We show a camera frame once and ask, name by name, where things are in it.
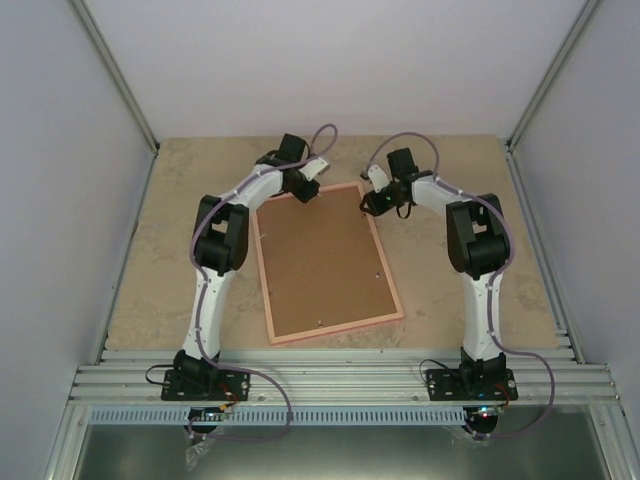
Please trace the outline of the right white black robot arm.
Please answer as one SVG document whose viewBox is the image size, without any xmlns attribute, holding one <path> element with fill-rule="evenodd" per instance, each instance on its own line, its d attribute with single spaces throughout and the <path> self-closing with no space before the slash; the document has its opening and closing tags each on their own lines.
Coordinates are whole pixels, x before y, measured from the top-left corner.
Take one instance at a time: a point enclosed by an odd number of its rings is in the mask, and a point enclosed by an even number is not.
<svg viewBox="0 0 640 480">
<path fill-rule="evenodd" d="M 457 369 L 440 367 L 425 373 L 430 396 L 488 399 L 508 382 L 506 355 L 500 347 L 499 297 L 503 271 L 512 259 L 501 204 L 494 194 L 472 195 L 421 171 L 408 148 L 387 155 L 390 172 L 370 162 L 361 177 L 373 190 L 359 208 L 378 217 L 392 209 L 426 207 L 445 219 L 447 254 L 461 276 L 465 334 Z"/>
</svg>

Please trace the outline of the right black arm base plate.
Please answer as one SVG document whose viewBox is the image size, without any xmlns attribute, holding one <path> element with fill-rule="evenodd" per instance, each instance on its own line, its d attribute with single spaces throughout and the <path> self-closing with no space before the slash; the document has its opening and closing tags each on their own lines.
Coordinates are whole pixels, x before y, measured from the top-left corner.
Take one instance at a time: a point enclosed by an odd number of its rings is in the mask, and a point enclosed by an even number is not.
<svg viewBox="0 0 640 480">
<path fill-rule="evenodd" d="M 426 369 L 423 373 L 431 401 L 512 401 L 519 398 L 514 373 L 511 369 L 498 380 L 488 381 L 474 390 L 467 390 L 457 376 L 458 370 Z"/>
</svg>

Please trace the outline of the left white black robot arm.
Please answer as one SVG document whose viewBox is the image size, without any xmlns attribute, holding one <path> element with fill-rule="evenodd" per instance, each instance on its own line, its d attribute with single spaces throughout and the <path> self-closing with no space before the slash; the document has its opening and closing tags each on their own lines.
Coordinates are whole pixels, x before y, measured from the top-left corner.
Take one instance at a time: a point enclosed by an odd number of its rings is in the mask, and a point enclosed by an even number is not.
<svg viewBox="0 0 640 480">
<path fill-rule="evenodd" d="M 213 364 L 220 354 L 220 328 L 226 297 L 248 254 L 249 220 L 267 200 L 290 194 L 303 204 L 318 195 L 316 177 L 329 168 L 311 155 L 301 137 L 286 134 L 279 148 L 254 165 L 237 186 L 219 197 L 205 195 L 198 206 L 189 258 L 196 271 L 196 293 L 189 330 L 174 359 L 184 386 L 197 399 L 218 390 Z"/>
</svg>

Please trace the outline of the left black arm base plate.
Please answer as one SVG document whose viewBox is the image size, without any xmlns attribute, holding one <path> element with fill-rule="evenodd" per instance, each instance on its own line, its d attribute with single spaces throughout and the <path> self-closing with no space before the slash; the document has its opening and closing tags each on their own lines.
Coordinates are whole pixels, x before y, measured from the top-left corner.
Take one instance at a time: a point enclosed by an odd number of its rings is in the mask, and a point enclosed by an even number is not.
<svg viewBox="0 0 640 480">
<path fill-rule="evenodd" d="M 162 383 L 163 401 L 219 401 L 236 403 L 246 401 L 251 376 L 229 370 L 214 372 L 214 378 L 189 378 L 176 370 L 168 370 Z"/>
</svg>

